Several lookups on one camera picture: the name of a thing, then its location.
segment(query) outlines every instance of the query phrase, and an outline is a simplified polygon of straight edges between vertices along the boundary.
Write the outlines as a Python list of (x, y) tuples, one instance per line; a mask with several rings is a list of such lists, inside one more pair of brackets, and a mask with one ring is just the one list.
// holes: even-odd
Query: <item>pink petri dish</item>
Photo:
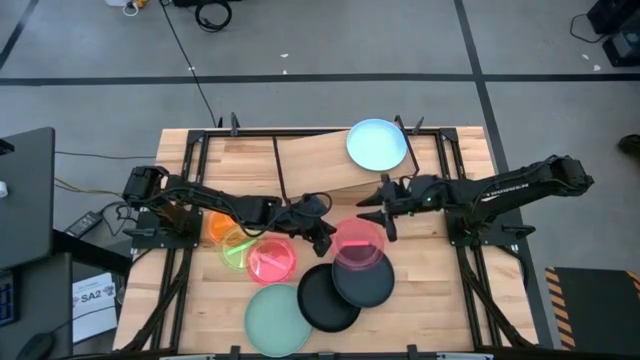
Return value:
[(375, 224), (349, 218), (336, 225), (331, 249), (336, 261), (349, 270), (365, 270), (375, 266), (384, 255), (384, 237)]
[(249, 277), (260, 285), (286, 282), (296, 269), (296, 252), (289, 240), (267, 237), (257, 242), (247, 254)]

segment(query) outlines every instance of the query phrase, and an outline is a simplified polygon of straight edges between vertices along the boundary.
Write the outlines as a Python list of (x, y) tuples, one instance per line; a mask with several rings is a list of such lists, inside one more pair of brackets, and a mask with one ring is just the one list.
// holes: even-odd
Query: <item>orange petri dish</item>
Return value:
[(216, 245), (222, 245), (225, 241), (225, 235), (236, 223), (230, 216), (212, 211), (207, 217), (207, 235)]

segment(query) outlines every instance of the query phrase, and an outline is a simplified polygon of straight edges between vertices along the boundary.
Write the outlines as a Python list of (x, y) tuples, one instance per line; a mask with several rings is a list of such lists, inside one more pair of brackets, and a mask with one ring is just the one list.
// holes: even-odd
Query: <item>wooden tabletop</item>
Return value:
[[(494, 174), (491, 155), (482, 127), (459, 127), (458, 136), (467, 176), (479, 179)], [(179, 174), (188, 129), (167, 129), (162, 133), (157, 164)], [(422, 174), (440, 174), (433, 137), (413, 136), (411, 144)], [(454, 169), (453, 155), (446, 145)], [(197, 156), (192, 169), (196, 169)], [(209, 145), (204, 185), (231, 194), (280, 196), (273, 144), (269, 137), (215, 138)], [(353, 206), (369, 196), (377, 184), (332, 191), (334, 207), (324, 219), (332, 224), (359, 212)], [(398, 241), (387, 243), (396, 284), (391, 298), (376, 308), (363, 309), (349, 329), (328, 334), (314, 330), (300, 352), (404, 352), (407, 344), (419, 351), (472, 350), (460, 272), (455, 249), (447, 239), (444, 215), (418, 214), (396, 220)], [(179, 352), (228, 353), (240, 345), (243, 353), (255, 353), (243, 330), (244, 311), (259, 289), (243, 272), (232, 270), (203, 232), (201, 247), (194, 252), (185, 305)], [(296, 285), (313, 265), (330, 262), (330, 255), (317, 258), (311, 244), (291, 241), (298, 265), (290, 283)], [(496, 248), (485, 247), (485, 260), (493, 297), (520, 333), (536, 342), (536, 333), (516, 259)], [(137, 262), (120, 316), (114, 349), (127, 344), (142, 327), (158, 300), (166, 250), (153, 250)], [(175, 270), (180, 263), (177, 256)], [(484, 309), (476, 297), (483, 340), (489, 344)], [(168, 346), (173, 305), (165, 317), (162, 345)]]

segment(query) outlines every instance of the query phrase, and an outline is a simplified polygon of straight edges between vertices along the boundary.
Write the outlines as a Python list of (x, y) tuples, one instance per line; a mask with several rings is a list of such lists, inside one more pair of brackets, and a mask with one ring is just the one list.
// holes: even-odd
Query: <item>black petri dish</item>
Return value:
[(334, 333), (351, 326), (358, 319), (360, 308), (340, 296), (333, 284), (331, 269), (331, 264), (320, 264), (302, 276), (298, 284), (298, 306), (311, 326)]
[(351, 305), (361, 308), (387, 301), (395, 285), (393, 266), (386, 255), (373, 267), (363, 270), (352, 270), (334, 261), (332, 275), (338, 293)]

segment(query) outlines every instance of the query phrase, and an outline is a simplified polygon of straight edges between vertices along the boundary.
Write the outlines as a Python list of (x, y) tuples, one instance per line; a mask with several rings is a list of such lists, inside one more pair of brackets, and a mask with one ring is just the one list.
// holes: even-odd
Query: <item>wooden board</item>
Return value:
[[(458, 128), (467, 176), (472, 179), (494, 174), (491, 156), (481, 127)], [(187, 130), (164, 130), (158, 149), (158, 164), (179, 173)], [(412, 139), (421, 173), (440, 174), (432, 137)], [(206, 186), (235, 194), (279, 195), (271, 138), (214, 138), (209, 144)], [(450, 147), (447, 158), (453, 169)], [(325, 219), (335, 223), (371, 209), (353, 204), (370, 195), (377, 184), (332, 191), (334, 209)], [(407, 344), (420, 351), (465, 351), (472, 349), (455, 250), (448, 244), (442, 213), (419, 214), (397, 220), (399, 240), (387, 243), (386, 253), (396, 273), (391, 298), (383, 305), (362, 311), (346, 331), (327, 334), (314, 331), (300, 352), (404, 352)], [(228, 353), (231, 345), (242, 352), (255, 349), (243, 332), (244, 310), (259, 286), (246, 274), (225, 267), (207, 239), (193, 258), (182, 326), (180, 353)], [(294, 239), (298, 267), (291, 279), (296, 285), (311, 266), (331, 261), (318, 259), (311, 244)], [(536, 342), (533, 320), (516, 259), (493, 247), (485, 247), (487, 272), (494, 299), (521, 334)], [(157, 299), (166, 251), (154, 250), (136, 263), (120, 317), (114, 348), (128, 343), (144, 324)], [(489, 341), (484, 309), (476, 298), (483, 339)], [(167, 312), (163, 345), (168, 345), (173, 309)]]
[[(287, 196), (351, 188), (380, 181), (380, 172), (358, 166), (347, 152), (349, 131), (278, 141), (282, 177)], [(415, 167), (407, 152), (402, 162), (387, 171), (392, 179), (411, 175)]]

